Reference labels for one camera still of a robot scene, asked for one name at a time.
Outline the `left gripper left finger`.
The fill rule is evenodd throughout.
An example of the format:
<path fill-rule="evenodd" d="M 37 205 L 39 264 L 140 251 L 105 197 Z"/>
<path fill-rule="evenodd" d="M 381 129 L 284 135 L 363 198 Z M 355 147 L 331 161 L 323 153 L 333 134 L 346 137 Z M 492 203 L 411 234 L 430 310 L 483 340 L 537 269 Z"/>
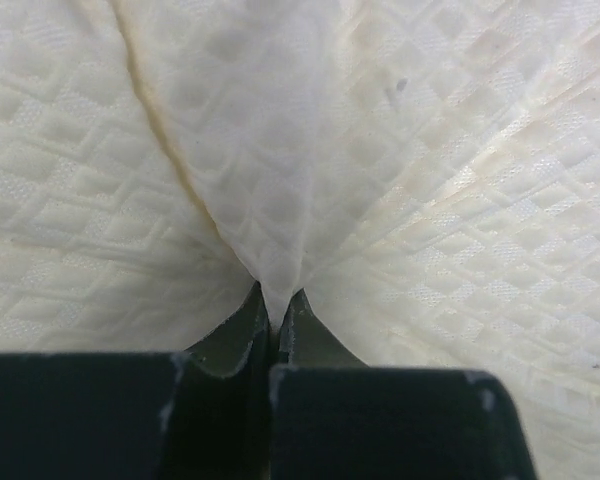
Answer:
<path fill-rule="evenodd" d="M 261 291 L 184 351 L 0 354 L 0 479 L 256 479 Z"/>

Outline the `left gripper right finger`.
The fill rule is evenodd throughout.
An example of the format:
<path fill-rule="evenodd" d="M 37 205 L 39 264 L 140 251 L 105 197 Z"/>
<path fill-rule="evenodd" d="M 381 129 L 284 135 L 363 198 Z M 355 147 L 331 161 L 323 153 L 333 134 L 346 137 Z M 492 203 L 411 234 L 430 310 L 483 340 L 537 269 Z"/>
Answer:
<path fill-rule="evenodd" d="M 533 479 L 516 406 L 482 370 L 371 367 L 291 300 L 270 373 L 274 479 Z"/>

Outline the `cream quilted pillow yellow edge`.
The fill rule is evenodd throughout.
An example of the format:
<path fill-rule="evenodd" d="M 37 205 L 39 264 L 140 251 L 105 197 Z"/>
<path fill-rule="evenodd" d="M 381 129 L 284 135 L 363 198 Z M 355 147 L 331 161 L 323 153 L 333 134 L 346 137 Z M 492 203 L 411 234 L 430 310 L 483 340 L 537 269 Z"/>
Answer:
<path fill-rule="evenodd" d="M 600 477 L 600 1 L 0 1 L 0 350 L 183 348 L 254 280 Z"/>

